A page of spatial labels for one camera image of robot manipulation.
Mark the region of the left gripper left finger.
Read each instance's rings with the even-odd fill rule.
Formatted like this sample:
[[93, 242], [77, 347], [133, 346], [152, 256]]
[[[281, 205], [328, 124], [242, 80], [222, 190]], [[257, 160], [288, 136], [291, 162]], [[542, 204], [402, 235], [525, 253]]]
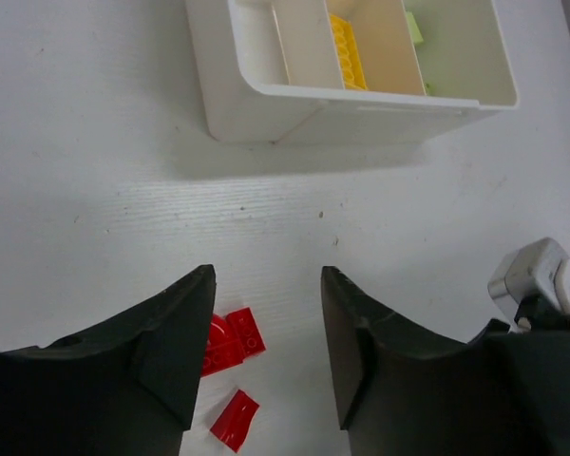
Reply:
[[216, 294], [201, 265], [47, 347], [0, 352], [0, 455], [176, 455]]

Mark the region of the small red lego brick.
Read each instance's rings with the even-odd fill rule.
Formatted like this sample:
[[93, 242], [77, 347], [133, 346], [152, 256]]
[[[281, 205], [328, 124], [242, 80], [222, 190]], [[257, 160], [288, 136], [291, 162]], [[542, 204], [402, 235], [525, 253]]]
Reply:
[[226, 321], [241, 343], [244, 357], [252, 357], [266, 351], [266, 346], [250, 308], [228, 313]]

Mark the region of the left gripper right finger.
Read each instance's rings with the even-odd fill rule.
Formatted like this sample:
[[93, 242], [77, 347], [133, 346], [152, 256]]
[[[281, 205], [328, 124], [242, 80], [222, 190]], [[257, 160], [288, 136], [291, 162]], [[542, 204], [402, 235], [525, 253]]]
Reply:
[[460, 342], [364, 293], [338, 268], [321, 302], [339, 426], [354, 455], [570, 455], [570, 315], [539, 295]]

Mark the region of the red arch lego piece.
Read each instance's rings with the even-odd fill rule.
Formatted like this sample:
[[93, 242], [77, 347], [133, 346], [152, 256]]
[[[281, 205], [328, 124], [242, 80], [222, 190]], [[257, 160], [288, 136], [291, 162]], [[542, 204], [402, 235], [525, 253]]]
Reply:
[[201, 376], [205, 377], [240, 365], [244, 358], [244, 351], [235, 330], [224, 318], [213, 314]]

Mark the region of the long yellow lego brick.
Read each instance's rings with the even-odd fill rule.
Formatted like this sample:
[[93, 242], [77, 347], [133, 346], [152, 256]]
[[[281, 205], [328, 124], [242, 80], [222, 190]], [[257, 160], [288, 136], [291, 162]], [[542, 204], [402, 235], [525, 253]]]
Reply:
[[334, 14], [330, 14], [330, 23], [345, 88], [367, 91], [369, 88], [365, 79], [352, 24]]

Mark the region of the yellow-green lego piece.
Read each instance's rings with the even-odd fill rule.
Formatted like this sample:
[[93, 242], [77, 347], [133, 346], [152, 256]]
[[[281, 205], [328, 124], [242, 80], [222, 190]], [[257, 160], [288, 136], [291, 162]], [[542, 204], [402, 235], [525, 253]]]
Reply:
[[408, 24], [408, 31], [409, 31], [412, 43], [415, 46], [422, 45], [424, 43], [424, 38], [423, 38], [422, 32], [420, 31], [416, 20], [415, 20], [413, 13], [411, 11], [406, 10], [405, 15], [406, 15], [406, 20], [407, 20], [407, 24]]

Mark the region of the red sloped lego piece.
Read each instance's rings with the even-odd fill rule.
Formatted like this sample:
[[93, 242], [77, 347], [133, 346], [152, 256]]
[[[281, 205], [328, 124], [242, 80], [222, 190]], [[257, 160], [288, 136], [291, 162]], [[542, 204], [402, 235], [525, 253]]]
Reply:
[[248, 436], [258, 410], [259, 403], [245, 391], [238, 389], [210, 427], [210, 432], [226, 447], [238, 453]]

